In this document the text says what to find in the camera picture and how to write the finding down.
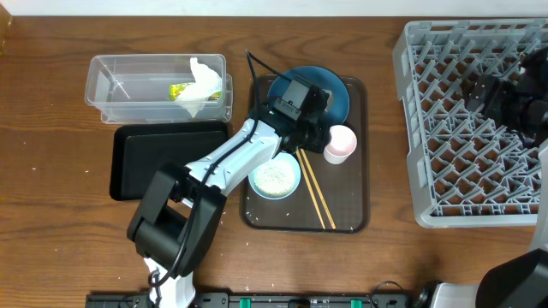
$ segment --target rice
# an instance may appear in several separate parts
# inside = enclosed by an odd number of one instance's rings
[[[295,174],[291,164],[283,160],[263,163],[255,174],[255,186],[267,197],[281,198],[293,190]]]

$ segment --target plastic bin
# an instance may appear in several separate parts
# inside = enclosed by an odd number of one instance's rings
[[[409,22],[392,53],[407,123],[415,220],[425,228],[537,221],[537,149],[464,108],[461,84],[519,77],[522,53],[548,46],[548,19]]]
[[[217,101],[174,102],[170,85],[194,82],[190,58],[206,64],[223,79]],[[95,56],[89,68],[86,103],[101,110],[109,124],[230,121],[232,78],[222,55]],[[192,117],[188,110],[200,110]]]

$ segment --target table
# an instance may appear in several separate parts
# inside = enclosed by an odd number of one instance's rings
[[[410,20],[15,17],[0,58],[0,305],[82,307],[90,292],[147,286],[126,239],[137,203],[108,193],[116,126],[84,104],[89,62],[104,54],[223,54],[235,80],[234,130],[247,113],[246,48],[279,70],[320,65],[366,85],[369,227],[357,235],[253,230],[238,216],[236,188],[194,273],[199,290],[368,293],[384,280],[406,289],[434,278],[478,283],[520,256],[533,228],[424,229],[414,220],[391,58]]]

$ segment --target wooden chopstick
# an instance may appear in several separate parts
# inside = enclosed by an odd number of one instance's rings
[[[331,224],[331,227],[335,229],[335,222],[333,221],[333,217],[331,217],[331,213],[329,212],[329,207],[327,207],[327,203],[324,199],[324,194],[322,193],[321,189],[319,189],[318,181],[316,181],[316,175],[314,175],[314,171],[312,171],[312,166],[308,162],[307,154],[304,150],[301,150],[302,157],[305,159],[305,163],[307,164],[308,171],[310,172],[310,175],[312,177],[312,181],[314,182],[314,185],[316,186],[316,190],[318,191],[319,200],[322,202],[322,205],[324,206],[325,214],[327,214],[327,218],[329,219],[329,223]]]
[[[319,222],[322,223],[322,228],[325,229],[324,225],[324,219],[322,219],[322,214],[319,212],[318,202],[316,201],[316,196],[314,195],[314,191],[312,190],[312,186],[310,185],[310,180],[308,179],[307,170],[305,169],[305,164],[302,162],[301,154],[299,154],[299,150],[297,150],[297,158],[299,159],[299,164],[301,166],[302,174],[305,176],[305,181],[307,182],[308,186],[308,192],[310,193],[310,196],[312,197],[312,202],[314,203],[314,207],[316,208],[316,212],[318,213]]]

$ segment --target plastic lattice crate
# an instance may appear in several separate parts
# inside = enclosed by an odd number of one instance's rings
[[[537,149],[468,112],[462,85],[519,77],[519,59],[548,46],[548,19],[413,21],[393,50],[407,122],[409,184],[425,228],[526,226],[537,220]]]

